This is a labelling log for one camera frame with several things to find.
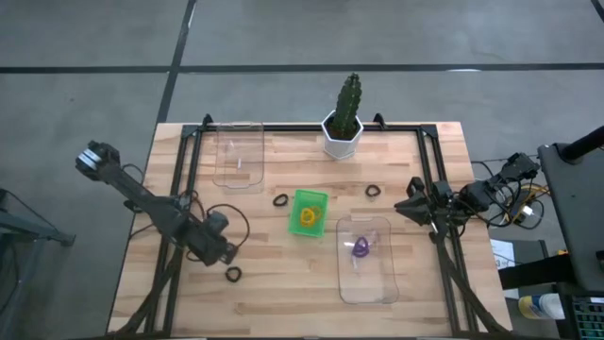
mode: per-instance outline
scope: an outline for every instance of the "concrete floor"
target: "concrete floor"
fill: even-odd
[[[169,65],[185,7],[0,1],[0,67]],[[198,0],[183,64],[603,62],[602,32],[589,0]],[[0,187],[77,234],[74,247],[45,250],[20,339],[103,333],[132,215],[117,192],[79,175],[74,159],[95,139],[143,167],[166,78],[0,75]],[[344,78],[180,75],[167,120],[318,121]],[[361,118],[462,121],[475,160],[534,154],[602,124],[604,71],[361,73],[361,81]],[[537,230],[493,237],[563,247],[546,206]]]

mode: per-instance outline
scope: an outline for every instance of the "green container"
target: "green container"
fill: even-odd
[[[288,231],[294,234],[323,237],[328,201],[329,195],[326,193],[302,189],[296,190],[294,208],[290,215],[290,227],[288,228]],[[321,218],[319,218],[318,221],[315,221],[314,225],[311,227],[304,227],[300,224],[300,214],[304,208],[311,207],[319,207],[319,209],[321,209]]]

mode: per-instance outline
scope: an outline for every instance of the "wooden tabletop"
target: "wooden tabletop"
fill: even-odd
[[[474,180],[460,123],[437,123],[446,173],[454,190]],[[144,180],[155,195],[169,194],[181,124],[160,124]],[[333,161],[323,152],[320,132],[266,132],[264,190],[226,194],[213,181],[216,134],[204,133],[195,189],[205,207],[230,203],[249,218],[251,235],[233,265],[242,279],[225,279],[227,267],[182,265],[173,336],[419,336],[449,335],[436,248],[421,228],[394,212],[407,198],[411,177],[422,177],[416,135],[410,132],[364,132],[357,154]],[[428,144],[431,170],[436,167]],[[183,176],[181,188],[187,176]],[[364,190],[376,184],[382,194],[369,201]],[[273,198],[293,197],[296,189],[329,194],[326,233],[315,239],[287,231],[293,202],[276,208]],[[236,212],[221,210],[230,225],[224,235],[238,244],[245,224]],[[392,225],[394,275],[399,297],[393,304],[351,305],[339,294],[336,223],[353,216],[382,216]],[[134,229],[149,223],[138,216]],[[128,320],[151,288],[159,248],[155,229],[130,241],[109,323],[113,331]],[[484,224],[470,222],[461,238],[470,285],[486,308],[511,329],[508,310]],[[461,324],[461,295],[456,294]]]

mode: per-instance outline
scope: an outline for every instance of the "black rubber band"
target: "black rubber band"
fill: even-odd
[[[232,277],[231,274],[230,274],[231,272],[237,273],[237,276]],[[235,266],[235,267],[229,267],[226,270],[226,272],[225,272],[225,276],[226,276],[226,279],[229,282],[235,283],[235,282],[237,282],[242,277],[242,273],[243,272],[242,272],[242,269],[240,267],[237,267],[237,266]]]
[[[273,199],[273,205],[276,207],[283,207],[284,205],[287,204],[287,202],[290,200],[290,198],[287,196],[287,194],[281,194],[278,195],[277,197],[275,197],[275,199]]]
[[[365,194],[368,197],[375,197],[375,196],[379,196],[379,194],[381,194],[381,189],[379,189],[379,187],[376,184],[369,184],[367,185],[367,189],[365,189]]]

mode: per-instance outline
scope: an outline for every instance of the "cactus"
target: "cactus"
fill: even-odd
[[[338,105],[333,120],[329,125],[331,138],[351,140],[357,133],[357,110],[361,102],[361,81],[359,75],[353,73],[344,82],[338,95]]]

